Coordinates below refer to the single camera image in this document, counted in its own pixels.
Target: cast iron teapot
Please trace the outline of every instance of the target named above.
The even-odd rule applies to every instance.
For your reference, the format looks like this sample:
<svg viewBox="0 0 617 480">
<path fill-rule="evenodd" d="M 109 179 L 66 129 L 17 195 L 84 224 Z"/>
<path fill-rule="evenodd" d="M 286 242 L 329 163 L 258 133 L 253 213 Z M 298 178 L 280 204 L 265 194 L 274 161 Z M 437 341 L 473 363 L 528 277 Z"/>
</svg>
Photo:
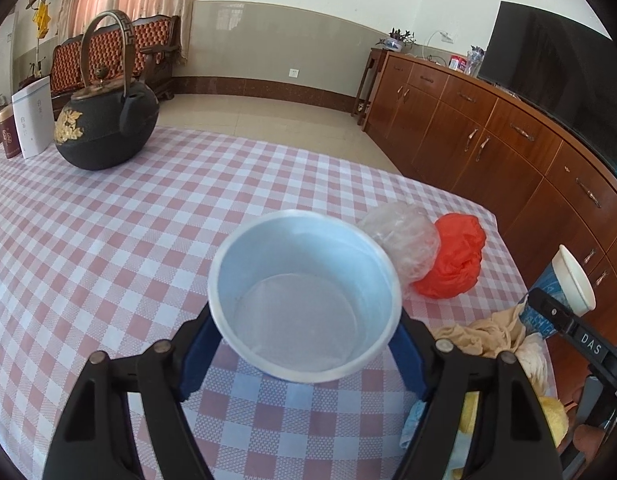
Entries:
<svg viewBox="0 0 617 480">
<path fill-rule="evenodd" d="M 122 29 L 121 77 L 104 81 L 108 70 L 99 68 L 99 83 L 91 85 L 88 55 L 97 24 L 111 16 Z M 135 35 L 121 10 L 95 16 L 82 38 L 80 69 L 84 88 L 71 95 L 55 125 L 58 152 L 83 170 L 105 170 L 126 162 L 142 149 L 153 133 L 159 102 L 153 91 L 131 78 L 135 63 Z"/>
</svg>

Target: pink and white tablecloth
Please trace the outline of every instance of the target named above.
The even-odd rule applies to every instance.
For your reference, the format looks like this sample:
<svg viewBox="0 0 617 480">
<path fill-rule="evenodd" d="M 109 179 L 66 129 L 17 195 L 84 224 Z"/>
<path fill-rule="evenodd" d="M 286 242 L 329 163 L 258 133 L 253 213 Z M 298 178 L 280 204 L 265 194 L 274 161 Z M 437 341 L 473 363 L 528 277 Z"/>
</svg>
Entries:
<svg viewBox="0 0 617 480">
<path fill-rule="evenodd" d="M 432 219 L 476 215 L 486 231 L 477 286 L 447 301 L 413 300 L 429 326 L 471 322 L 526 289 L 494 216 L 402 176 L 266 142 L 156 128 L 127 164 L 91 173 L 53 146 L 23 160 L 0 149 L 0 442 L 39 479 L 55 423 L 89 354 L 138 354 L 206 302 L 211 259 L 241 222 L 300 208 L 348 222 L 389 201 Z M 159 478 L 139 396 L 130 396 L 147 479 Z M 263 376 L 221 344 L 184 404 L 217 480 L 390 478 L 413 403 L 389 351 L 317 386 Z"/>
</svg>

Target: white cable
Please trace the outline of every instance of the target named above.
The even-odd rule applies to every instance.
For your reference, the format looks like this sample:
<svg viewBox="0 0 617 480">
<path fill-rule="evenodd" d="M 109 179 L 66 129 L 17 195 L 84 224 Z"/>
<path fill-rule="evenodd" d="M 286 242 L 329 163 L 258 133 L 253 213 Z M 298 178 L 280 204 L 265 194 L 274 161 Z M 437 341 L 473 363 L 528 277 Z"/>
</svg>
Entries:
<svg viewBox="0 0 617 480">
<path fill-rule="evenodd" d="M 433 32 L 433 33 L 430 35 L 430 37 L 429 37 L 428 41 L 426 42 L 426 46 L 429 46 L 429 43 L 431 43 L 432 37 L 433 37 L 433 36 L 435 36 L 435 34 L 437 34 L 437 33 L 440 33 L 440 34 L 441 34 L 442 32 L 444 32 L 444 31 L 443 31 L 443 30 L 436 30 L 435 32 Z M 424 58 L 424 45 L 423 45 L 423 44 L 421 45 L 421 57 L 422 57 L 423 59 L 425 59 L 425 58 Z"/>
</svg>

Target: clear plastic bag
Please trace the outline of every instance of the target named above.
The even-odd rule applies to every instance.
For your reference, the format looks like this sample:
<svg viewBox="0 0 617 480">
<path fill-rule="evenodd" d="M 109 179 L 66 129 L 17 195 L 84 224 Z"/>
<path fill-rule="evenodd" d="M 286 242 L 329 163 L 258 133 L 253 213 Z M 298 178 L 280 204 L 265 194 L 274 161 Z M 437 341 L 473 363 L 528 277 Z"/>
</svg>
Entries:
<svg viewBox="0 0 617 480">
<path fill-rule="evenodd" d="M 391 202 L 371 209 L 357 227 L 386 251 L 402 290 L 432 269 L 439 251 L 437 228 L 421 207 Z"/>
</svg>

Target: yellow hanging ornament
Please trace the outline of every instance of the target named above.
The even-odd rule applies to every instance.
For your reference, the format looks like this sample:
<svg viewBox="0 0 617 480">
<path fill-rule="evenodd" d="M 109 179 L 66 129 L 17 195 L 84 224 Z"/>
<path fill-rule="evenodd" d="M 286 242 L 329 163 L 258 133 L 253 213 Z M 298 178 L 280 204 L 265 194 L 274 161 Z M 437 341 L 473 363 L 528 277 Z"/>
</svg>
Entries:
<svg viewBox="0 0 617 480">
<path fill-rule="evenodd" d="M 40 1 L 40 6 L 35 10 L 32 20 L 37 24 L 37 39 L 42 40 L 48 33 L 48 24 L 50 23 L 46 0 Z"/>
</svg>

